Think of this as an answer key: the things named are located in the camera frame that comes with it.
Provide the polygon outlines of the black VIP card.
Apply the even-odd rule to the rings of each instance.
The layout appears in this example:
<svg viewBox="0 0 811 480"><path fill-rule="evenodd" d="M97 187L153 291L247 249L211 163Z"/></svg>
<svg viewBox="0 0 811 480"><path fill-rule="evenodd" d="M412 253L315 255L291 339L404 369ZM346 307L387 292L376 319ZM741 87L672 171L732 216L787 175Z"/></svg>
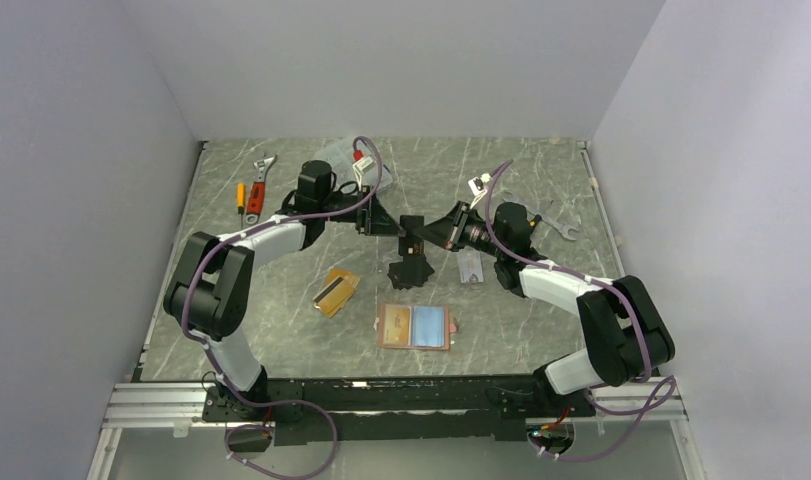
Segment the black VIP card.
<svg viewBox="0 0 811 480"><path fill-rule="evenodd" d="M417 234L417 231L424 226L424 217L422 215L401 215L399 224L404 230L404 235L398 241L399 255L403 258L424 256L424 241Z"/></svg>

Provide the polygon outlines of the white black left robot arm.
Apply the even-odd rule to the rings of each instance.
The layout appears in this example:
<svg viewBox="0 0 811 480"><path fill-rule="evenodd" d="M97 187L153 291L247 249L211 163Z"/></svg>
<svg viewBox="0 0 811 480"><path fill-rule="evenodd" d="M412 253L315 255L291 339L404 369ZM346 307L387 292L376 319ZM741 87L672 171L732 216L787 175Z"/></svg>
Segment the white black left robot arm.
<svg viewBox="0 0 811 480"><path fill-rule="evenodd" d="M268 375L251 351L241 323L252 276L261 266L313 245L328 222L348 223L361 235L402 237L405 230L376 197L376 187L352 193L337 187L322 160L303 164L297 187L265 222L215 236L196 232L187 240L166 289L164 311L185 337L199 343L227 389L229 407L245 420L268 406Z"/></svg>

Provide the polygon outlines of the silver VIP card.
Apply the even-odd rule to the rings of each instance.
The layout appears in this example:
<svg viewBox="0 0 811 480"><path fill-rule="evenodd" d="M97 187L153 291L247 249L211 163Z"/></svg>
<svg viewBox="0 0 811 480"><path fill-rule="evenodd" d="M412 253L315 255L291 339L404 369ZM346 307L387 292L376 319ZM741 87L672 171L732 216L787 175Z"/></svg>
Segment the silver VIP card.
<svg viewBox="0 0 811 480"><path fill-rule="evenodd" d="M463 249L456 253L460 282L474 284L484 282L484 271L481 254L472 249Z"/></svg>

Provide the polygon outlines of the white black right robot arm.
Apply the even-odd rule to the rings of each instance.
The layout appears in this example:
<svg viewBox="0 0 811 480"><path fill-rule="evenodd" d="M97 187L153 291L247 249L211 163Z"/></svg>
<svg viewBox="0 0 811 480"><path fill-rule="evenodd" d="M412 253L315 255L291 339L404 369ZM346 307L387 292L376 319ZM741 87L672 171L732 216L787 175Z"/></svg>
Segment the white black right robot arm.
<svg viewBox="0 0 811 480"><path fill-rule="evenodd" d="M493 256L503 289L579 319L584 347L534 373L539 382L531 391L533 404L541 413L555 415L569 404L571 394L649 377L674 358L675 344L639 278L599 278L560 266L533 247L537 222L518 203L500 204L486 220L459 202L416 234L448 251L471 248Z"/></svg>

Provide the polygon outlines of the tan leather card holder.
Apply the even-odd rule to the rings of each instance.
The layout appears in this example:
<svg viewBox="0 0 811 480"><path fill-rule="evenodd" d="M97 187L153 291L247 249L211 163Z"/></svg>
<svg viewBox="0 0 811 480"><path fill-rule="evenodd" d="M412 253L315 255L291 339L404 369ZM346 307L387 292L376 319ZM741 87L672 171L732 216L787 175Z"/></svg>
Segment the tan leather card holder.
<svg viewBox="0 0 811 480"><path fill-rule="evenodd" d="M450 310L443 306L393 304L410 306L412 309L410 344L405 347L382 345L380 343L379 322L380 317L383 315L385 304L380 307L375 324L377 344L379 347L384 349L425 351L447 351L450 349L452 345L451 335L456 331L456 327L453 323Z"/></svg>

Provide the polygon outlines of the gold VIP card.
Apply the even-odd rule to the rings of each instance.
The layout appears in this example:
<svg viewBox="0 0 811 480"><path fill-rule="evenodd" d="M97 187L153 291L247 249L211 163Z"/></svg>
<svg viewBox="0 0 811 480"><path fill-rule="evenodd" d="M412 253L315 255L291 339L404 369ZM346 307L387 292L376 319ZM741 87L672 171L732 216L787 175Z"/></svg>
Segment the gold VIP card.
<svg viewBox="0 0 811 480"><path fill-rule="evenodd" d="M410 306L385 304L380 317L380 343L384 346L405 347L411 339Z"/></svg>

